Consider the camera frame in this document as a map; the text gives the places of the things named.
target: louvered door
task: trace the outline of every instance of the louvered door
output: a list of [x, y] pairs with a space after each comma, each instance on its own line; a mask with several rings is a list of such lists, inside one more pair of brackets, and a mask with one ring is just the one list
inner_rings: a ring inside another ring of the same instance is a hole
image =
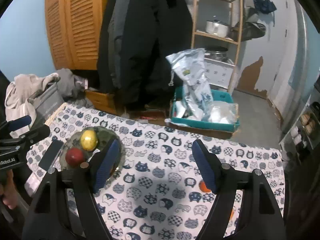
[[73, 68], [65, 24], [64, 0], [45, 0], [45, 20], [56, 69]]
[[96, 69], [101, 18], [101, 0], [66, 0], [68, 39], [76, 69]]

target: brown peeled paint patch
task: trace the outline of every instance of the brown peeled paint patch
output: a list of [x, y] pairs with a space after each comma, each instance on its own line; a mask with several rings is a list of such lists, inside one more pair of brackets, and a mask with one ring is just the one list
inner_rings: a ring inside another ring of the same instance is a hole
[[267, 90], [258, 91], [254, 89], [263, 65], [263, 57], [261, 56], [256, 62], [244, 68], [237, 89], [243, 92], [249, 92], [262, 98], [267, 98]]

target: red apple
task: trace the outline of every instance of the red apple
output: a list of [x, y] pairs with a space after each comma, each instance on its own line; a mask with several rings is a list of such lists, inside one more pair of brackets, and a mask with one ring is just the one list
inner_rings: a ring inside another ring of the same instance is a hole
[[66, 153], [66, 162], [72, 167], [75, 168], [81, 163], [85, 162], [84, 155], [82, 150], [78, 148], [71, 148]]

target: metal screw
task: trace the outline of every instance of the metal screw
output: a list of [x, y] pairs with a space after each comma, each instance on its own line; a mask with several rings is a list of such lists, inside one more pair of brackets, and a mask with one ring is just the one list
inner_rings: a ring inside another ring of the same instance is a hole
[[230, 169], [230, 165], [229, 165], [228, 163], [223, 163], [223, 164], [221, 164], [221, 167], [222, 167], [223, 169], [225, 169], [225, 170]]
[[254, 173], [257, 174], [258, 176], [260, 176], [262, 174], [262, 171], [259, 169], [255, 169]]
[[50, 168], [50, 169], [48, 169], [48, 173], [49, 173], [49, 174], [52, 174], [52, 173], [55, 172], [55, 170], [56, 170], [55, 168]]
[[87, 163], [87, 162], [81, 163], [80, 167], [83, 168], [83, 169], [88, 168], [89, 167], [89, 163]]

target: beige cloth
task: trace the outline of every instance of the beige cloth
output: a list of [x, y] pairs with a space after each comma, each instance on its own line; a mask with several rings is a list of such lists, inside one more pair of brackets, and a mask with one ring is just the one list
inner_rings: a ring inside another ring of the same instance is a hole
[[30, 115], [31, 117], [30, 125], [10, 133], [13, 138], [17, 138], [19, 135], [29, 131], [36, 120], [36, 110], [28, 102], [28, 99], [43, 92], [49, 82], [58, 80], [58, 78], [59, 75], [57, 73], [46, 77], [37, 77], [34, 74], [20, 74], [9, 84], [4, 102], [7, 121], [15, 120], [25, 115]]

